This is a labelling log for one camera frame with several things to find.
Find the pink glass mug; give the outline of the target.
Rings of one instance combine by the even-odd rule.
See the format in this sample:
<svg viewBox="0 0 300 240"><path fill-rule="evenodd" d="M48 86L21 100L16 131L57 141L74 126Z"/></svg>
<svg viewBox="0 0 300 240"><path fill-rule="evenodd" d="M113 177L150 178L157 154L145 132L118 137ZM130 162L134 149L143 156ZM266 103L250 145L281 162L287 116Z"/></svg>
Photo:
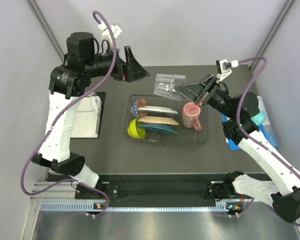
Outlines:
<svg viewBox="0 0 300 240"><path fill-rule="evenodd" d="M200 123L201 108L192 103L186 103L182 108L182 124L186 128L194 128L196 131L201 131L202 126Z"/></svg>

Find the clear drinking glass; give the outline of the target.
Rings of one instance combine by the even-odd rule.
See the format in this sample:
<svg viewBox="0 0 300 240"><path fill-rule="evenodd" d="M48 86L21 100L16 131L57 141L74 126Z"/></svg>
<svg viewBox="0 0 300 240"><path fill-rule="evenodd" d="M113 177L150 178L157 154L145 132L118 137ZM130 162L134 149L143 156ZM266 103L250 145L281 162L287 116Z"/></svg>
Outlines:
<svg viewBox="0 0 300 240"><path fill-rule="evenodd" d="M153 94L170 100L181 101L183 96L175 90L175 86L185 83L185 75L158 73L154 83Z"/></svg>

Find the blue red patterned bowl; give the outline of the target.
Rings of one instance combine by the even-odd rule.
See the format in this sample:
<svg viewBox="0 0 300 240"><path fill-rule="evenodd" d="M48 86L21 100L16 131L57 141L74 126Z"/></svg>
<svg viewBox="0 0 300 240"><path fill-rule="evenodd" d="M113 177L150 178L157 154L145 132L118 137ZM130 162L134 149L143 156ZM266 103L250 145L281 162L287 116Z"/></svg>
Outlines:
<svg viewBox="0 0 300 240"><path fill-rule="evenodd" d="M131 113L135 118L143 118L148 115L147 111L139 110L139 108L146 107L148 104L144 98L135 100L131 107Z"/></svg>

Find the white watermelon pattern plate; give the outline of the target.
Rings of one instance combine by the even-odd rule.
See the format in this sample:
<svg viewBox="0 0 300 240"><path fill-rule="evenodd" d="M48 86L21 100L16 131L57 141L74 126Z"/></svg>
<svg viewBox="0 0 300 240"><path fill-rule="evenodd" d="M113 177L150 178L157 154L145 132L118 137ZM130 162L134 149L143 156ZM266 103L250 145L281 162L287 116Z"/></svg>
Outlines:
<svg viewBox="0 0 300 240"><path fill-rule="evenodd" d="M164 114L178 114L176 110L167 107L159 107L159 106L143 106L137 109L138 111L144 112L155 112L155 113L164 113Z"/></svg>

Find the teal scalloped plate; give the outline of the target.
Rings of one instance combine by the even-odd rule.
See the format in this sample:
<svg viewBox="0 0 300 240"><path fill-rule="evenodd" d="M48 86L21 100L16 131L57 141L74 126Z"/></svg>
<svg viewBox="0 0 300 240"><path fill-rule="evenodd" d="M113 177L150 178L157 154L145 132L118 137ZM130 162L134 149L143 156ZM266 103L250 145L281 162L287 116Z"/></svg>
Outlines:
<svg viewBox="0 0 300 240"><path fill-rule="evenodd" d="M177 135L178 133L170 126L158 123L141 123L138 124L139 129L146 131L156 132L165 135Z"/></svg>

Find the peach bird pattern plate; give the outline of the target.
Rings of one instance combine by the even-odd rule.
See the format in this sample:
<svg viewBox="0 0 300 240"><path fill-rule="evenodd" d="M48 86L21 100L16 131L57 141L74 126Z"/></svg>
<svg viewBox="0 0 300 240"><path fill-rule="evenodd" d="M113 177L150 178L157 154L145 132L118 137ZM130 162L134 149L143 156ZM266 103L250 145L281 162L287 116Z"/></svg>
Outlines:
<svg viewBox="0 0 300 240"><path fill-rule="evenodd" d="M179 123L173 118L169 117L156 117L156 116L145 116L138 119L141 123L150 123L150 124L163 124L163 125L172 125L178 126Z"/></svg>

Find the lime green bowl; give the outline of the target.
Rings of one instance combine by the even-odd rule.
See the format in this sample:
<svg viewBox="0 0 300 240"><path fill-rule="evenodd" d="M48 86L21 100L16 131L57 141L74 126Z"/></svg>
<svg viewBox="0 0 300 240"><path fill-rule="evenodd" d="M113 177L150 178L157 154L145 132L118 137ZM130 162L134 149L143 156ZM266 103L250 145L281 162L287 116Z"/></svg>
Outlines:
<svg viewBox="0 0 300 240"><path fill-rule="evenodd" d="M146 137L146 130L143 128L139 128L139 119L135 118L132 120L127 128L127 133L130 137L135 139L145 139Z"/></svg>

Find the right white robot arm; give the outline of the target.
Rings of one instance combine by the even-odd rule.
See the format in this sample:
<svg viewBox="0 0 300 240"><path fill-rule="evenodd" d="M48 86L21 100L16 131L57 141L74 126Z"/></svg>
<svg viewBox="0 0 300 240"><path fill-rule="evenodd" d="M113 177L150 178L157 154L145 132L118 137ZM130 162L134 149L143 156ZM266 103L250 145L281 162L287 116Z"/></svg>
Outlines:
<svg viewBox="0 0 300 240"><path fill-rule="evenodd" d="M246 195L270 206L284 221L294 223L300 218L300 171L296 170L265 138L252 120L259 111L255 93L246 88L243 94L230 97L227 87L209 75L197 83L179 84L174 90L199 107L210 105L227 116L223 133L246 152L270 177L261 181L234 171L223 180L223 192L229 198Z"/></svg>

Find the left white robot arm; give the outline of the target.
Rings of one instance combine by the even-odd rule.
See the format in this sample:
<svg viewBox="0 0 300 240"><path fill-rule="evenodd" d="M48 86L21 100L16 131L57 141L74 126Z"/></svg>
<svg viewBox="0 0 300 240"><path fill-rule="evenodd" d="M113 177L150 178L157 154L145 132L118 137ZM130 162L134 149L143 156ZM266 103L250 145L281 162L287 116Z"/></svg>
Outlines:
<svg viewBox="0 0 300 240"><path fill-rule="evenodd" d="M46 125L48 137L35 151L31 161L68 175L86 186L92 198L99 198L104 187L97 173L86 164L82 155L70 151L70 140L75 114L81 99L87 95L91 79L112 77L128 83L148 77L134 57L131 47L124 47L125 60L116 49L96 53L97 40L92 33L74 32L66 40L67 53L63 63L53 69L49 82L49 113Z"/></svg>

